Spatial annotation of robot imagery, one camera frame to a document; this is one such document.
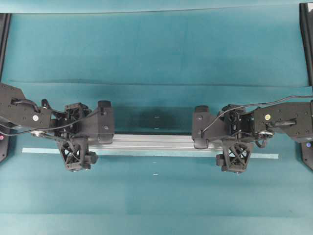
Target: wire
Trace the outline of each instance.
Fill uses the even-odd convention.
[[[2,131],[0,131],[0,134],[4,135],[4,136],[19,136],[19,135],[22,135],[22,134],[26,134],[26,133],[31,133],[33,131],[53,131],[53,130],[58,130],[58,129],[62,129],[62,128],[66,128],[66,127],[69,127],[71,125],[74,125],[84,119],[87,119],[95,114],[97,114],[99,111],[97,110],[96,112],[93,112],[93,113],[90,113],[89,115],[87,115],[86,117],[83,117],[81,119],[78,119],[74,122],[71,122],[69,124],[66,124],[66,125],[63,125],[63,126],[57,126],[57,127],[48,127],[48,128],[37,128],[37,129],[32,129],[32,130],[27,130],[27,131],[22,131],[22,132],[18,132],[18,133],[14,133],[14,134],[6,134],[6,133],[3,133]]]
[[[256,103],[256,104],[245,104],[245,105],[241,105],[241,106],[237,106],[231,109],[227,109],[226,111],[220,113],[207,127],[205,127],[202,130],[202,133],[206,132],[220,117],[222,117],[224,114],[236,110],[236,109],[241,109],[241,108],[246,108],[246,107],[251,107],[251,106],[265,106],[265,105],[273,105],[273,104],[277,104],[280,102],[283,102],[285,100],[289,100],[289,99],[293,99],[293,98],[313,98],[313,95],[291,95],[291,96],[287,96],[285,98],[276,100],[276,101],[272,101],[272,102],[266,102],[266,103]]]

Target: teal background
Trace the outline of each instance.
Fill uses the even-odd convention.
[[[312,94],[298,12],[286,4],[14,14],[2,81],[55,109],[111,100],[119,133],[190,133],[197,105],[217,113],[230,102]],[[23,147],[55,144],[11,139],[0,164],[1,234],[313,231],[313,174],[283,135],[255,148],[278,160],[251,159],[240,175],[221,172],[212,158],[127,156],[101,156],[91,171],[71,173],[60,156],[22,154]]]

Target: black cable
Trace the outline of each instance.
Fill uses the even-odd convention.
[[[241,105],[241,106],[237,106],[231,109],[228,109],[222,113],[220,113],[207,127],[205,127],[202,130],[202,133],[206,132],[220,117],[222,117],[224,114],[232,111],[232,110],[236,110],[236,109],[241,109],[241,108],[246,108],[246,107],[251,107],[251,106],[264,106],[264,105],[273,105],[273,104],[277,104],[280,102],[283,102],[285,100],[289,100],[292,98],[313,98],[313,95],[291,95],[291,96],[287,96],[285,98],[276,100],[276,101],[272,101],[272,102],[266,102],[266,103],[256,103],[256,104],[246,104],[246,105]]]
[[[12,102],[12,104],[14,104],[14,105],[17,105],[17,104],[29,104],[29,105],[31,105],[31,106],[34,107],[34,110],[35,110],[37,113],[40,112],[40,110],[39,110],[37,104],[36,104],[34,101],[29,100],[29,99],[18,99],[18,100],[16,100],[16,101]]]
[[[7,128],[7,129],[13,129],[13,127],[3,125],[2,123],[0,123],[0,126],[3,126],[4,128]]]
[[[31,133],[33,131],[53,131],[53,130],[58,130],[58,129],[62,129],[62,128],[66,128],[66,127],[69,127],[71,125],[74,125],[86,118],[89,118],[95,114],[97,114],[99,111],[96,110],[94,111],[93,113],[90,113],[89,115],[87,115],[86,117],[83,117],[81,119],[78,119],[74,122],[71,122],[69,124],[66,124],[66,125],[63,125],[63,126],[57,126],[57,127],[48,127],[48,128],[37,128],[37,129],[32,129],[32,130],[27,130],[27,131],[22,131],[22,132],[18,132],[18,133],[14,133],[14,134],[6,134],[6,133],[3,133],[2,131],[0,131],[0,134],[4,135],[4,136],[19,136],[19,135],[22,135],[22,134],[26,134],[26,133]]]

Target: white label strip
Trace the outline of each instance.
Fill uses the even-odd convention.
[[[158,157],[200,157],[200,158],[214,158],[216,154],[221,154],[219,150],[142,150],[142,149],[98,149],[89,148],[90,151],[96,152],[100,156],[158,156]],[[56,148],[23,148],[23,153],[39,153],[39,154],[60,154]],[[278,159],[276,153],[252,153],[251,158],[258,159]]]

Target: teal table surface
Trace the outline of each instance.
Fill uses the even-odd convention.
[[[217,113],[312,94],[298,21],[298,4],[14,14],[2,82],[59,110],[111,100],[119,133],[186,134],[197,105]],[[240,175],[213,158],[158,156],[100,156],[91,171],[72,173],[61,156],[24,147],[56,148],[11,139],[0,164],[0,234],[313,233],[313,172],[284,135],[255,148],[278,159],[251,159]]]

